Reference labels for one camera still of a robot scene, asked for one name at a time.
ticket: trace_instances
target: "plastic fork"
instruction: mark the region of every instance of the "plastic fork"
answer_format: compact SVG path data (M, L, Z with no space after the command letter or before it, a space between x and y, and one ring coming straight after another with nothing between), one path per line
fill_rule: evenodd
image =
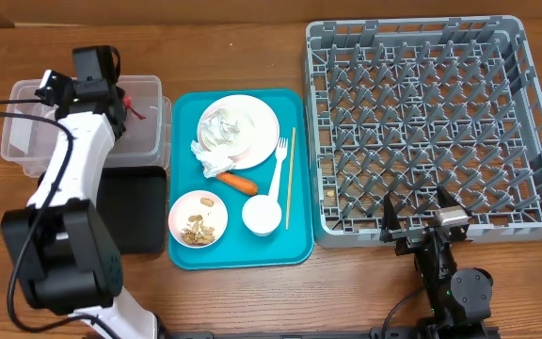
M269 197L273 199L274 202L278 200L279 180L281 177L281 164L286 158L286 155L288 155L288 139L286 137L280 137L278 141L278 146L275 149L275 158L278 160L278 163L275 166L275 172L273 172L271 187L269 187Z

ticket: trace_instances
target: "wooden stick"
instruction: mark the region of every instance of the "wooden stick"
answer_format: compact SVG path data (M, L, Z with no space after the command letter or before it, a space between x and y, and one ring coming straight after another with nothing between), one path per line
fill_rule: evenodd
M290 178L288 179L288 202L286 203L286 231L290 226L290 201L292 200L292 172L294 170L294 144L296 141L296 127L292 128L292 152L290 153Z

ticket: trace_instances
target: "transparent container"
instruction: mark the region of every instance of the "transparent container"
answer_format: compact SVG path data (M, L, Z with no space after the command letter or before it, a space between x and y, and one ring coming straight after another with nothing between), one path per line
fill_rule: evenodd
M9 99L34 99L40 80L23 80L12 88ZM129 111L126 131L106 158L105 167L160 166L168 168L170 148L170 100L163 98L160 79L153 75L122 75L118 86L132 98L133 108L146 117L140 120ZM53 119L56 108L42 104L8 105L7 112ZM24 174L39 177L47 170L57 129L37 121L6 118L1 156L21 165Z

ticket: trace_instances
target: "teal tray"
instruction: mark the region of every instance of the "teal tray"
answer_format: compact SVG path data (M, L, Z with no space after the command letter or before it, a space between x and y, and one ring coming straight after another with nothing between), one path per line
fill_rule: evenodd
M289 154L281 168L279 187L279 205L283 214L281 224L271 235L259 237L242 221L242 207L248 196L217 179L204 178L201 163L190 151L189 145L196 139L199 117L206 107L220 98L233 94L251 95L266 102L278 116L280 137L292 139L292 128L296 127L292 206L288 231L285 226L285 211L290 173ZM203 189L215 193L225 203L229 213L227 230L218 241L205 249L189 249L170 235L168 253L172 261L184 269L210 269L294 265L307 260L314 244L311 182L303 105L298 95L288 89L188 93L175 104L172 121L169 205L172 206L187 192ZM275 164L276 159L272 154L259 166L236 170L234 173L252 180L259 186L260 193L267 194Z

